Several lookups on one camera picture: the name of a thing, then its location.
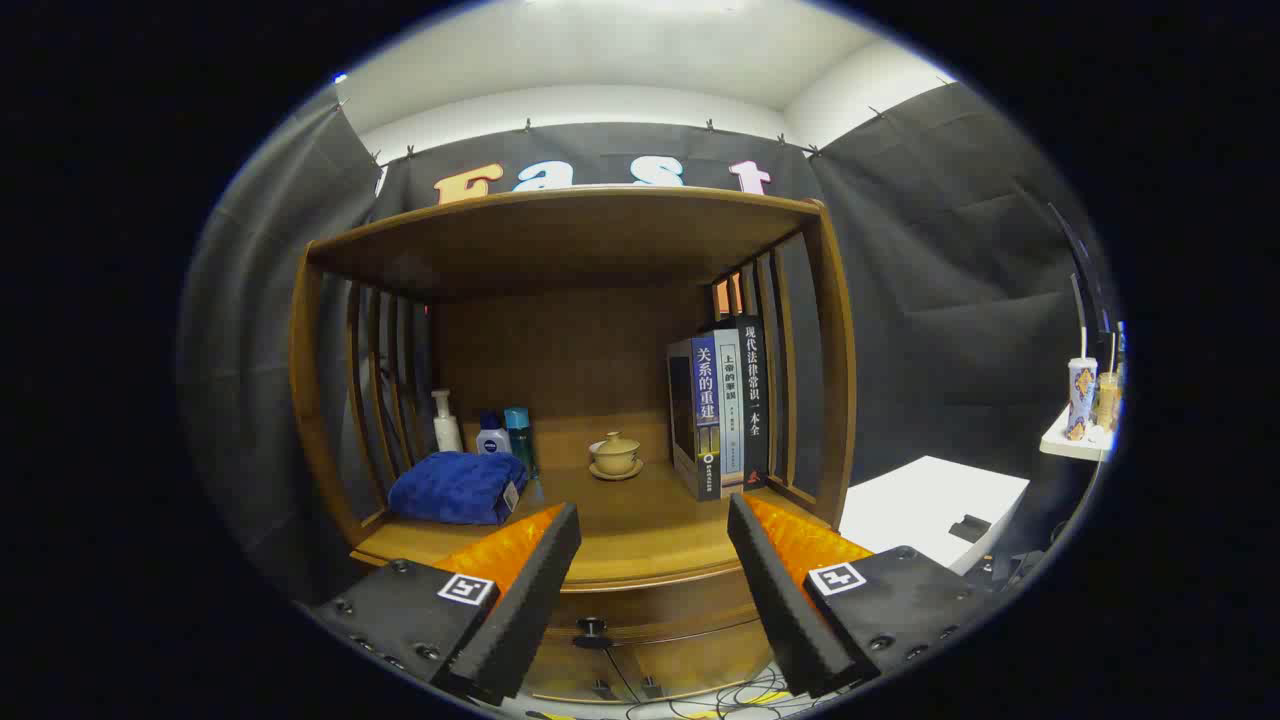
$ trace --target screw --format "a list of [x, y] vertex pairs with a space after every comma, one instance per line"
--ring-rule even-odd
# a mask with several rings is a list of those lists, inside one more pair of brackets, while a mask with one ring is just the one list
[[413, 646], [413, 652], [416, 652], [417, 656], [421, 657], [421, 659], [424, 659], [424, 660], [439, 660], [440, 659], [440, 651], [436, 650], [435, 646], [428, 646], [428, 644], [417, 643], [417, 644]]

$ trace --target white pump bottle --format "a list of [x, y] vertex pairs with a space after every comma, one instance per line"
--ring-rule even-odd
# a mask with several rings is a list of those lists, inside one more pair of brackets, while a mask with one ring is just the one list
[[442, 452], [462, 452], [462, 433], [458, 419], [449, 414], [449, 391], [433, 389], [435, 398], [435, 445]]

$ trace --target drawer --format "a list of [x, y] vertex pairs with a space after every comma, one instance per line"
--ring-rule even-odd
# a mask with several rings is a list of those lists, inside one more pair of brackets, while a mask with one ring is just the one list
[[773, 659], [773, 650], [760, 621], [753, 620], [700, 635], [620, 644], [609, 655], [640, 700], [652, 701], [751, 680]]
[[648, 587], [561, 592], [548, 634], [573, 637], [577, 621], [599, 618], [614, 643], [678, 638], [758, 618], [742, 568]]
[[568, 639], [544, 638], [525, 674], [524, 692], [571, 702], [637, 702], [603, 650], [582, 650]]

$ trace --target wooden cabinet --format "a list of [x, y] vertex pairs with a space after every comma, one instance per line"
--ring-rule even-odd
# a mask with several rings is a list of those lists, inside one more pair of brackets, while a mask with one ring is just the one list
[[[526, 692], [635, 702], [649, 700], [646, 684], [669, 697], [754, 676], [769, 650], [726, 532], [728, 498], [696, 502], [672, 466], [664, 357], [668, 343], [713, 319], [712, 288], [741, 277], [749, 297], [739, 302], [735, 291], [730, 305], [771, 320], [769, 382], [794, 388], [794, 364], [786, 361], [795, 352], [790, 315], [751, 282], [768, 275], [762, 268], [785, 242], [804, 245], [814, 277], [822, 343], [810, 350], [822, 355], [824, 397], [820, 477], [817, 495], [800, 492], [794, 464], [771, 461], [769, 486], [755, 497], [829, 527], [841, 516], [852, 469], [855, 373], [844, 263], [820, 202], [695, 187], [584, 186], [462, 200], [310, 243], [293, 291], [289, 382], [316, 489], [352, 557], [431, 565], [493, 528], [399, 518], [383, 500], [371, 515], [353, 511], [319, 392], [325, 274], [352, 282], [347, 382], [375, 496], [384, 498], [396, 479], [388, 469], [421, 460], [422, 428], [408, 420], [416, 421], [413, 398], [426, 384], [449, 388], [467, 450], [483, 410], [529, 407], [545, 503], [526, 497], [512, 520], [558, 502], [579, 509], [582, 543]], [[413, 378], [413, 363], [402, 357], [413, 347], [407, 310], [390, 304], [361, 320], [365, 290], [379, 307], [384, 295], [430, 305], [436, 378]], [[360, 356], [362, 334], [367, 357]], [[374, 375], [366, 383], [371, 420], [360, 391], [362, 366]], [[782, 404], [771, 446], [785, 441], [795, 448], [801, 411], [795, 397], [771, 393]], [[607, 483], [588, 471], [588, 445], [608, 430], [640, 441], [645, 468], [635, 478]], [[374, 459], [383, 460], [381, 470]], [[584, 618], [604, 621], [612, 647], [572, 643]]]

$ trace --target blue bottle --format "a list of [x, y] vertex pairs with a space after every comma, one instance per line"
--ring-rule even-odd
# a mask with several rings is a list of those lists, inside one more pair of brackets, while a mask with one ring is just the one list
[[525, 464], [529, 475], [526, 492], [532, 488], [535, 502], [543, 502], [543, 483], [538, 478], [538, 462], [534, 460], [534, 438], [529, 429], [529, 409], [508, 407], [503, 411], [507, 419], [507, 437], [511, 438], [511, 454]]

